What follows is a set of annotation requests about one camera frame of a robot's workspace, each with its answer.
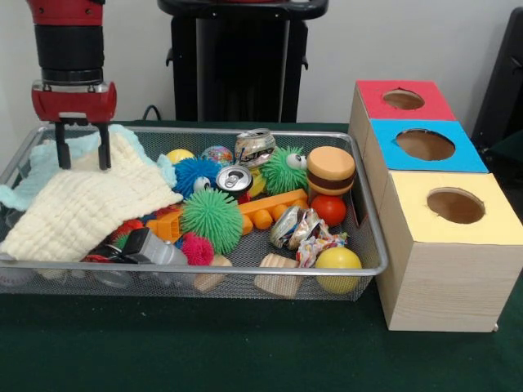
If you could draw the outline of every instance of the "wire mesh basket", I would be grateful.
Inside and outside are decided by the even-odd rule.
[[[150,158],[156,159],[173,149],[188,149],[201,154],[210,145],[224,145],[234,149],[236,136],[241,131],[213,129],[183,129],[160,127],[131,127]],[[85,136],[92,129],[72,128],[68,137]],[[269,230],[255,229],[241,238],[239,246],[226,257],[232,267],[192,267],[169,265],[122,265],[91,263],[49,263],[0,261],[0,274],[15,276],[12,280],[0,279],[0,293],[31,293],[57,295],[97,296],[182,296],[197,298],[274,299],[277,296],[262,291],[255,282],[261,279],[284,287],[283,296],[296,300],[356,301],[372,277],[380,274],[388,264],[387,250],[378,216],[369,191],[359,150],[347,134],[310,131],[273,131],[277,145],[303,146],[304,154],[314,148],[330,145],[344,149],[355,158],[357,176],[352,191],[345,196],[348,206],[346,219],[331,233],[347,232],[348,247],[361,260],[363,269],[276,269],[260,268],[263,258],[275,253],[294,259],[295,254],[278,249],[269,241]],[[43,127],[33,131],[0,176],[0,184],[16,186],[28,175],[30,150],[45,140],[54,139],[54,128]],[[1,206],[0,242],[20,218],[20,212]],[[60,272],[60,278],[49,280],[42,270]],[[326,292],[318,283],[318,276],[329,279],[351,279],[354,290],[338,295]],[[223,278],[210,292],[200,292],[194,280]]]

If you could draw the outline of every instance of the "wooden box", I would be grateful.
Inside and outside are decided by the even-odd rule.
[[[391,171],[380,214],[389,328],[493,331],[523,267],[523,227],[494,176]]]
[[[352,100],[349,133],[361,155],[373,119],[454,121],[452,110],[434,82],[359,80]]]
[[[364,165],[379,210],[389,170],[488,173],[457,121],[371,120]]]

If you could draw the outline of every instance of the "red ball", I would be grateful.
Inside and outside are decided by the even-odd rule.
[[[314,208],[321,219],[329,226],[336,226],[343,222],[346,216],[346,205],[339,197],[321,194],[312,201]]]

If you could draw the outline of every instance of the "orange plastic piece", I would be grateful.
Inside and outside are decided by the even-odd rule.
[[[153,233],[163,241],[175,243],[183,234],[180,227],[180,217],[182,213],[182,210],[170,212],[160,219],[150,220],[146,226],[153,230]]]
[[[305,200],[297,200],[296,202],[293,203],[293,206],[298,206],[300,207],[302,210],[308,210],[309,209],[309,205],[307,204],[307,201]]]
[[[306,203],[307,194],[305,190],[293,190],[292,192],[287,192],[286,194],[277,194],[276,196],[262,198],[254,202],[239,205],[239,210],[242,213],[242,215],[244,215],[244,228],[246,227],[245,220],[247,218],[251,221],[251,223],[253,223],[256,226],[257,229],[268,229],[272,224],[271,216],[274,217],[275,215],[277,215],[278,211],[281,210],[280,205],[285,205],[288,207],[293,205],[293,203],[295,203],[297,200],[303,200],[303,202]],[[266,214],[257,214],[257,212],[259,211],[265,211]],[[268,221],[266,219],[267,215],[271,220],[269,225],[266,225]]]
[[[248,218],[248,216],[244,215],[244,227],[242,228],[242,235],[249,234],[251,231],[253,231],[253,228],[253,222]]]
[[[272,225],[272,216],[267,210],[256,211],[253,216],[254,225],[257,229],[267,230]]]
[[[276,222],[287,211],[287,208],[285,204],[278,204],[272,209],[272,219]]]

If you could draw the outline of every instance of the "white wall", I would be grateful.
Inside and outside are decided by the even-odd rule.
[[[309,22],[301,122],[346,122],[357,78],[434,79],[471,131],[503,37],[519,0],[331,0]],[[118,85],[117,119],[141,117],[156,104],[174,117],[170,17],[155,0],[109,0],[105,7],[105,77]],[[0,2],[0,130],[20,143],[38,125],[29,88],[39,77],[34,32],[24,0]],[[4,151],[2,159],[11,148]]]

